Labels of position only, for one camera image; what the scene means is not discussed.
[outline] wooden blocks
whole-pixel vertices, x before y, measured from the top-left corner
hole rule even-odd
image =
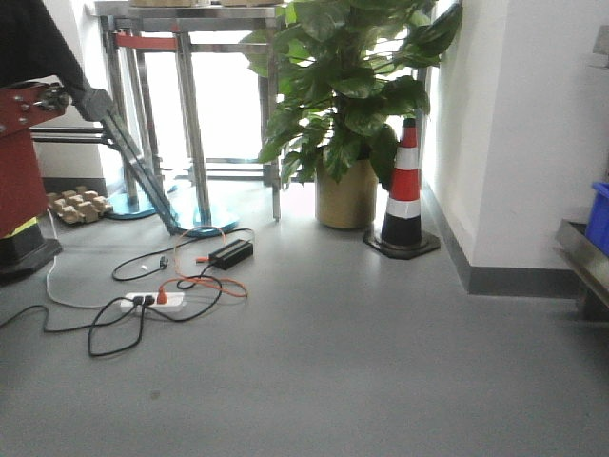
[[[88,224],[96,222],[109,211],[112,205],[106,197],[84,186],[76,190],[47,194],[49,208],[67,224]]]

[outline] white wall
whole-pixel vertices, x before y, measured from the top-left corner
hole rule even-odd
[[[608,6],[463,1],[423,169],[470,265],[565,268],[560,219],[587,220],[607,163],[609,71],[589,64]]]
[[[85,0],[44,0],[58,29],[83,66],[94,87],[104,87],[106,71],[97,20],[86,15]],[[45,123],[45,127],[89,126],[76,109]],[[36,144],[43,176],[53,178],[102,178],[99,148],[95,145]]]

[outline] green leaves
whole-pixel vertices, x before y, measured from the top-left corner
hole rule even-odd
[[[327,173],[339,182],[346,171],[355,164],[362,152],[362,140],[357,135],[337,129],[324,148],[324,165]]]
[[[445,52],[459,29],[462,11],[461,4],[455,3],[430,26],[412,30],[404,40],[404,53],[419,53],[423,57],[434,57]]]
[[[370,141],[370,165],[384,189],[391,186],[391,175],[395,165],[398,138],[393,129],[385,124]]]
[[[382,111],[387,115],[412,115],[417,109],[429,112],[429,96],[422,81],[412,76],[402,76],[388,82],[382,92]]]
[[[349,14],[349,6],[341,0],[294,3],[294,10],[306,34],[320,42],[332,38]]]
[[[436,1],[293,0],[282,6],[286,28],[275,35],[273,50],[284,101],[267,124],[260,162],[283,156],[285,182],[296,170],[301,180],[312,178],[323,160],[340,181],[365,153],[386,188],[398,143],[387,116],[429,112],[424,83],[398,71],[437,66],[461,23],[460,3],[432,22]],[[243,41],[266,40],[254,32]],[[393,48],[376,48],[392,41]],[[265,75],[267,55],[247,58]]]

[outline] red bar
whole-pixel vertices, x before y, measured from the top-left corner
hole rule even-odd
[[[152,36],[116,34],[116,45],[133,50],[176,50],[175,38],[156,38]]]
[[[419,200],[419,170],[394,169],[389,195],[400,202]]]

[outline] blue bin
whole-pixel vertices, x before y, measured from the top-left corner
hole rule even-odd
[[[609,255],[609,183],[594,183],[597,196],[586,227],[588,238],[605,255]]]

